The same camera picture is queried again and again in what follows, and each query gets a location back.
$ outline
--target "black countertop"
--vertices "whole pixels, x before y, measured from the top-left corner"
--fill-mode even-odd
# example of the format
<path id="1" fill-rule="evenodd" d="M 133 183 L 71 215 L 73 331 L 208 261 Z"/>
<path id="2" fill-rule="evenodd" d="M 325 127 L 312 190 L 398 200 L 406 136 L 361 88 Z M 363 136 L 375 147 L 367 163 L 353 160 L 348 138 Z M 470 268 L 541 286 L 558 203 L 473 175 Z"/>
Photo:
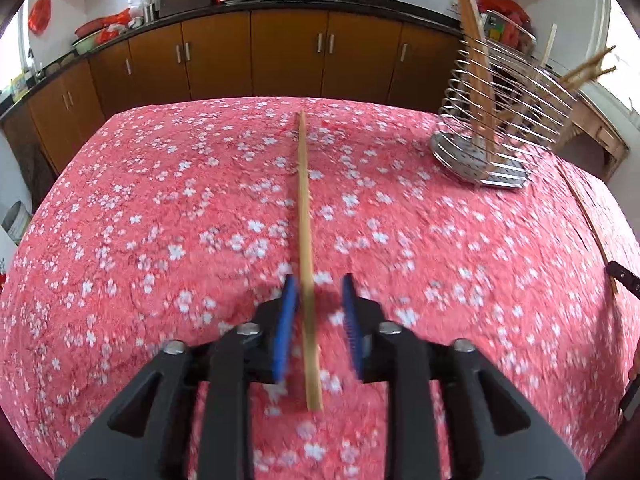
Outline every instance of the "black countertop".
<path id="1" fill-rule="evenodd" d="M 36 83 L 30 90 L 15 104 L 9 106 L 4 112 L 0 112 L 0 121 L 4 120 L 8 114 L 26 101 L 31 95 L 53 81 L 59 75 L 65 72 L 67 68 L 75 63 L 87 59 L 105 48 L 109 48 L 119 41 L 125 41 L 133 38 L 138 34 L 144 34 L 155 28 L 165 27 L 173 23 L 192 20 L 212 14 L 223 14 L 225 12 L 236 12 L 243 10 L 263 10 L 263 9 L 322 9 L 322 10 L 338 10 L 342 12 L 350 12 L 352 14 L 364 14 L 367 16 L 377 16 L 398 22 L 413 23 L 421 27 L 428 27 L 434 30 L 440 30 L 447 34 L 462 37 L 460 30 L 460 21 L 434 10 L 425 9 L 423 7 L 406 4 L 397 0 L 238 0 L 234 3 L 204 7 L 188 12 L 173 14 L 165 18 L 160 18 L 154 22 L 143 25 L 142 27 L 130 30 L 129 32 L 111 40 L 101 46 L 94 48 L 82 56 L 76 56 L 71 62 L 61 67 L 56 73 L 47 76 L 43 80 Z"/>

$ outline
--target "wooden utensil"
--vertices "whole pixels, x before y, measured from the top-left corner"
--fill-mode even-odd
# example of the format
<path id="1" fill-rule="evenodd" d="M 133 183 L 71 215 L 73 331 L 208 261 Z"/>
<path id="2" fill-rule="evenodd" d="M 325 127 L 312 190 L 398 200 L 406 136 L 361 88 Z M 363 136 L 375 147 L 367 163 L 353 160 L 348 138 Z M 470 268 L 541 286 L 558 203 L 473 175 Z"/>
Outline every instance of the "wooden utensil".
<path id="1" fill-rule="evenodd" d="M 314 303 L 314 262 L 309 218 L 309 174 L 306 151 L 306 115 L 300 110 L 298 127 L 298 229 L 300 240 L 300 300 L 302 303 L 302 354 L 305 360 L 306 407 L 322 410 L 322 389 L 318 343 L 316 342 L 316 308 Z"/>
<path id="2" fill-rule="evenodd" d="M 596 245 L 598 246 L 598 250 L 600 251 L 600 256 L 602 256 L 602 259 L 606 266 L 610 260 L 607 257 L 607 252 L 604 250 L 604 245 L 602 243 L 600 235 L 598 234 L 598 231 L 596 230 L 596 227 L 593 224 L 593 221 L 591 221 L 589 213 L 587 212 L 587 208 L 585 208 L 584 203 L 580 198 L 580 195 L 578 195 L 578 192 L 575 190 L 575 187 L 569 181 L 569 178 L 566 176 L 566 173 L 564 172 L 560 164 L 561 164 L 560 162 L 556 161 L 556 167 L 558 168 L 558 173 L 560 173 L 560 176 L 562 177 L 565 184 L 569 188 L 569 192 L 571 192 L 571 194 L 574 196 L 575 201 L 577 202 L 578 207 L 580 208 L 580 211 L 582 212 L 582 215 L 584 216 L 584 219 L 586 220 L 587 225 L 589 226 L 589 229 L 593 234 L 593 238 L 594 240 L 596 240 Z M 609 276 L 609 282 L 611 284 L 611 290 L 613 291 L 613 295 L 615 299 L 615 295 L 618 293 L 618 286 L 616 285 L 616 280 L 615 278 L 612 278 L 611 276 Z"/>
<path id="3" fill-rule="evenodd" d="M 474 137 L 478 134 L 485 138 L 488 167 L 491 171 L 494 164 L 494 154 L 497 153 L 497 145 L 494 142 L 495 134 L 495 92 L 493 78 L 489 67 L 489 51 L 486 45 L 484 30 L 480 23 L 480 14 L 476 0 L 458 0 L 460 3 L 460 15 L 462 17 L 462 29 L 468 44 L 469 72 L 471 74 L 470 113 L 471 127 Z"/>

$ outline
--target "kitchen cabinet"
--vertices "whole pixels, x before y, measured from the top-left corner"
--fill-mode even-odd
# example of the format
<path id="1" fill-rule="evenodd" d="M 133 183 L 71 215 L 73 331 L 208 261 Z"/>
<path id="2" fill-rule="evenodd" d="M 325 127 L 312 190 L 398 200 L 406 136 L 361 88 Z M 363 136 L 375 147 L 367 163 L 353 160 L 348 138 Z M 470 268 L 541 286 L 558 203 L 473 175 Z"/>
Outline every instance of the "kitchen cabinet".
<path id="1" fill-rule="evenodd" d="M 56 181 L 56 175 L 42 148 L 29 107 L 18 106 L 0 127 L 18 161 L 24 183 L 31 193 L 32 210 L 35 211 Z"/>
<path id="2" fill-rule="evenodd" d="M 54 78 L 27 102 L 44 150 L 58 173 L 104 123 L 86 60 Z"/>
<path id="3" fill-rule="evenodd" d="M 405 23 L 387 103 L 437 113 L 461 47 L 460 38 Z"/>
<path id="4" fill-rule="evenodd" d="M 252 94 L 248 12 L 182 22 L 182 41 L 191 99 Z"/>
<path id="5" fill-rule="evenodd" d="M 89 59 L 89 65 L 106 119 L 141 105 L 128 41 L 101 50 Z"/>
<path id="6" fill-rule="evenodd" d="M 82 60 L 63 75 L 69 111 L 78 132 L 76 152 L 104 124 L 104 114 L 95 92 L 94 79 L 87 60 Z"/>
<path id="7" fill-rule="evenodd" d="M 129 40 L 136 87 L 145 105 L 189 101 L 180 23 Z"/>
<path id="8" fill-rule="evenodd" d="M 254 95 L 319 97 L 327 23 L 325 10 L 254 10 Z"/>
<path id="9" fill-rule="evenodd" d="M 61 173 L 74 158 L 79 143 L 62 78 L 57 77 L 38 90 L 27 104 L 44 150 L 55 170 Z"/>
<path id="10" fill-rule="evenodd" d="M 391 20 L 330 12 L 322 97 L 384 103 L 401 29 Z"/>

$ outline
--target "black handle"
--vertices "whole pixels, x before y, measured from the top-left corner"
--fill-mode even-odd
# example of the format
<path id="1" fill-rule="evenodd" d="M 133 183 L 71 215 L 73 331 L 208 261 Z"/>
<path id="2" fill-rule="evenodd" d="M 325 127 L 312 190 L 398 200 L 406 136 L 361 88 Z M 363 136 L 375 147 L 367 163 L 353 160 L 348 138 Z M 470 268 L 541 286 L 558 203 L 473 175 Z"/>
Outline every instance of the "black handle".
<path id="1" fill-rule="evenodd" d="M 626 388 L 626 393 L 620 401 L 620 411 L 626 420 L 631 420 L 636 409 L 640 405 L 640 375 L 631 381 Z"/>
<path id="2" fill-rule="evenodd" d="M 609 276 L 616 278 L 626 290 L 640 300 L 640 278 L 618 262 L 609 262 L 606 269 Z"/>

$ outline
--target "bag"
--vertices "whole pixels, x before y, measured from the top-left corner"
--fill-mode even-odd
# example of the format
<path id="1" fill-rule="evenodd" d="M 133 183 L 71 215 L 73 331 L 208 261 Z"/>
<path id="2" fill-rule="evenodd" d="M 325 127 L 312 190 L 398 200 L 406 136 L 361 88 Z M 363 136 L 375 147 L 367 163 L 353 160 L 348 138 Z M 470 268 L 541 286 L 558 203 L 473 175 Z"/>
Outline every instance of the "bag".
<path id="1" fill-rule="evenodd" d="M 36 36 L 40 36 L 45 30 L 47 30 L 50 20 L 51 0 L 38 0 L 35 2 L 33 7 L 31 7 L 29 19 L 27 20 L 29 30 Z"/>

